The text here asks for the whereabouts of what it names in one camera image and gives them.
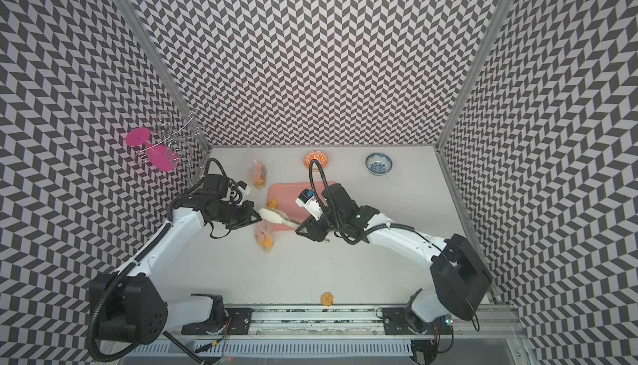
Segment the clear resealable bag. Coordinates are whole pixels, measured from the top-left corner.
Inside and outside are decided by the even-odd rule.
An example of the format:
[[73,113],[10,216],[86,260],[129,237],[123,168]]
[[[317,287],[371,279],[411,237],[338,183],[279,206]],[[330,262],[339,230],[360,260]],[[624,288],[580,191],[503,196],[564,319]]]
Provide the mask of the clear resealable bag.
[[267,182],[267,167],[255,160],[249,167],[249,181],[256,190],[262,190]]
[[272,224],[265,220],[258,222],[254,226],[254,239],[264,253],[271,251],[275,242]]

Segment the round cracker cookie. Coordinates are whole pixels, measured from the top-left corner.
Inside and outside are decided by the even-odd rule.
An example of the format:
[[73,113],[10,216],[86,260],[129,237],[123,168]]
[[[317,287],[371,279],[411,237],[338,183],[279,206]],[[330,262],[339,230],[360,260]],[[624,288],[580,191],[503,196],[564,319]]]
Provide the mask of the round cracker cookie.
[[325,292],[320,297],[322,306],[331,307],[334,304],[334,295],[330,292]]

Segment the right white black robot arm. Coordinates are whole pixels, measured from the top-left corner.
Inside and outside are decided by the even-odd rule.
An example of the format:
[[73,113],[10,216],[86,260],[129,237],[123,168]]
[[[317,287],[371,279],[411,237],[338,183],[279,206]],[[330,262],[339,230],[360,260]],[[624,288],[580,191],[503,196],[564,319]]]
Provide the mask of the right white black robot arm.
[[405,305],[405,321],[416,333],[446,315],[470,321],[478,327],[477,311],[493,278],[487,265],[462,235],[440,238],[393,221],[368,205],[359,206],[339,183],[322,179],[323,190],[312,182],[297,197],[297,205],[309,216],[295,232],[315,242],[328,234],[348,245],[366,243],[391,250],[430,272],[433,286],[418,289]]

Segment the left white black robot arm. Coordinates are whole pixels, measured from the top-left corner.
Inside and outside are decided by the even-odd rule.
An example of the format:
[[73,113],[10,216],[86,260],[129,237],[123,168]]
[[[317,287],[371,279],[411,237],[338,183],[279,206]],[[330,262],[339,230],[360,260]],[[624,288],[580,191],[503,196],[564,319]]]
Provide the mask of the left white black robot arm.
[[224,169],[204,172],[169,203],[165,222],[135,255],[89,283],[86,350],[94,361],[116,361],[176,328],[228,331],[231,318],[221,296],[190,293],[168,301],[158,286],[181,250],[206,225],[220,224],[232,232],[260,222],[254,203],[247,199],[249,192],[245,182],[229,177]]

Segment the pink plastic tray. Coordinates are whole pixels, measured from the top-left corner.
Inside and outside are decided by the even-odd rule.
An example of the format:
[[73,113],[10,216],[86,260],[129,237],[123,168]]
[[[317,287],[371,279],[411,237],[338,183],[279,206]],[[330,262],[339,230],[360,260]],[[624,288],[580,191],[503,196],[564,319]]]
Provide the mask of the pink plastic tray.
[[268,189],[266,205],[275,200],[277,202],[277,210],[284,212],[292,220],[302,223],[311,214],[305,208],[299,206],[296,200],[304,190],[310,189],[309,182],[274,184]]

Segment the orange patterned small bowl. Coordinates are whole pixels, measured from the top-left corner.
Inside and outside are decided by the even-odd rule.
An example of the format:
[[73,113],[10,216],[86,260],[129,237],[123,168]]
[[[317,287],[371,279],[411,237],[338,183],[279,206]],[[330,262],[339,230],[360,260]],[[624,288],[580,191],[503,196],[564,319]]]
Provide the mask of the orange patterned small bowl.
[[309,168],[313,160],[318,161],[322,167],[325,167],[329,163],[329,156],[325,152],[318,150],[308,152],[303,158],[304,166]]

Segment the blue patterned small bowl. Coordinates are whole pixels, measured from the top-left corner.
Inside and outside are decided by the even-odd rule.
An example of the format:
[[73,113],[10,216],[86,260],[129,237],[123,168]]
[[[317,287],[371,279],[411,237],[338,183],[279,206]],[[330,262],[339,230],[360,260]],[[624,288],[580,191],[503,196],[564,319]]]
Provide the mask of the blue patterned small bowl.
[[383,176],[392,170],[393,161],[387,154],[375,152],[367,156],[365,166],[371,174]]

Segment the aluminium front rail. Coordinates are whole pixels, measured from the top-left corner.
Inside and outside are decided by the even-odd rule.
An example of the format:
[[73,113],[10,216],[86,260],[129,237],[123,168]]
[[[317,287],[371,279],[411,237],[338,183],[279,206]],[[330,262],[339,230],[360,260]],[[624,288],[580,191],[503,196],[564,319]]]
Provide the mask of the aluminium front rail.
[[517,311],[508,305],[483,304],[475,318],[445,321],[416,333],[404,319],[401,305],[228,305],[232,338],[412,338],[453,335],[469,338],[526,338]]

